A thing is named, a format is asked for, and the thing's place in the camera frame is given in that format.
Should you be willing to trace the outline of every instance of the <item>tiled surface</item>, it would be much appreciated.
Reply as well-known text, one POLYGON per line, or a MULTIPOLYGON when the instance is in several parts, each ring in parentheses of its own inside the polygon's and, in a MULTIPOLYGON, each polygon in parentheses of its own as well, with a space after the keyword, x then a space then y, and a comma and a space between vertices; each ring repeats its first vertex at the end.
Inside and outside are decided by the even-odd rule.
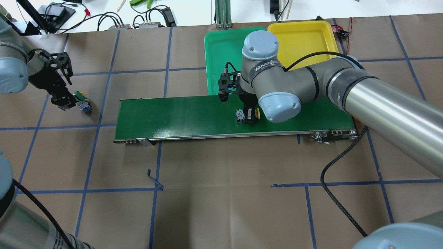
POLYGON ((165 69, 169 33, 169 28, 120 31, 113 71, 165 69))
POLYGON ((443 58, 437 60, 419 60, 411 61, 414 67, 417 79, 420 82, 420 86, 423 90, 426 100, 440 108, 443 108, 443 88, 438 85, 437 82, 441 82, 443 78, 443 58))
POLYGON ((208 95, 206 70, 171 71, 167 80, 166 97, 208 95))
MULTIPOLYGON (((78 212, 82 202, 82 195, 73 194, 36 194, 35 197, 51 213, 59 225, 68 233, 74 234, 77 225, 78 212)), ((46 217, 45 214, 24 194, 17 195, 17 202, 28 207, 36 214, 46 217)))
MULTIPOLYGON (((351 54, 388 84, 417 97, 421 89, 443 107, 443 58, 423 58, 441 56, 443 43, 433 36, 441 14, 392 19, 410 60, 390 17, 354 18, 351 54), (427 27, 429 39, 412 37, 408 23, 427 27)), ((336 22, 347 27, 349 19, 336 22)), ((319 184, 323 167, 350 141, 327 145, 307 136, 275 136, 148 147, 112 143, 120 99, 206 95, 200 39, 214 30, 71 34, 66 50, 76 76, 69 89, 85 92, 93 115, 77 108, 63 112, 48 101, 41 116, 46 92, 33 86, 1 95, 0 148, 14 177, 19 180, 25 168, 22 183, 67 231, 96 248, 351 248, 361 236, 319 184)), ((66 36, 30 39, 59 52, 66 36)), ((400 222, 440 209, 441 182, 375 132, 370 135, 326 174, 331 191, 361 226, 370 233, 389 224, 390 214, 400 222)), ((23 194, 18 200, 35 209, 23 194)))
POLYGON ((443 13, 392 17, 409 57, 443 56, 442 18, 443 13))

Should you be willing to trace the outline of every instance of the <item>yellow plastic bin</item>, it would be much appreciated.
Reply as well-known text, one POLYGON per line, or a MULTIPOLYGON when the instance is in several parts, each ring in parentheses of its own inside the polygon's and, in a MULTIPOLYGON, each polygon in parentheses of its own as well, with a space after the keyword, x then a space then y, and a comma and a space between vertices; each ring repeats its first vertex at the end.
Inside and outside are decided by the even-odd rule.
MULTIPOLYGON (((273 23, 268 27, 268 31, 275 34, 279 40, 280 46, 277 58, 285 67, 310 53, 319 51, 338 52, 331 25, 325 21, 273 23)), ((326 61, 332 57, 335 56, 313 56, 300 62, 292 70, 326 61)))

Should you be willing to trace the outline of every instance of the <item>white background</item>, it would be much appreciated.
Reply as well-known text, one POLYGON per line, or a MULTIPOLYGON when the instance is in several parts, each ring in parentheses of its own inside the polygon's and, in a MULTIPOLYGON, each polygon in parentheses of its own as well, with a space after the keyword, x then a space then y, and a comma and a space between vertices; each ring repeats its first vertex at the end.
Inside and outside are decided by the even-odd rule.
MULTIPOLYGON (((50 2, 61 3, 59 0, 30 0, 38 9, 41 5, 50 2)), ((23 18, 14 0, 1 0, 0 3, 18 21, 23 18)), ((115 12, 121 0, 83 0, 92 15, 106 11, 115 12)), ((283 9, 286 0, 280 0, 280 9, 283 9)), ((153 6, 164 4, 171 7, 178 26, 208 25, 214 23, 215 0, 155 0, 153 6)), ((75 8, 77 12, 63 26, 71 27, 84 17, 83 7, 75 8)), ((140 12, 146 11, 146 4, 136 7, 140 12)), ((443 0, 293 0, 288 20, 315 19, 316 16, 323 18, 362 17, 362 16, 388 16, 388 15, 411 15, 425 13, 442 13, 443 0)), ((26 20, 29 15, 22 10, 26 20)), ((135 13, 126 1, 118 12, 123 21, 132 25, 135 13)), ((152 12, 152 21, 161 21, 163 18, 157 12, 152 12)), ((233 23, 268 22, 274 21, 274 16, 269 14, 269 0, 231 0, 231 16, 233 23)), ((72 32, 94 31, 97 29, 98 17, 83 23, 72 32)), ((113 25, 107 18, 101 26, 101 30, 113 25)))

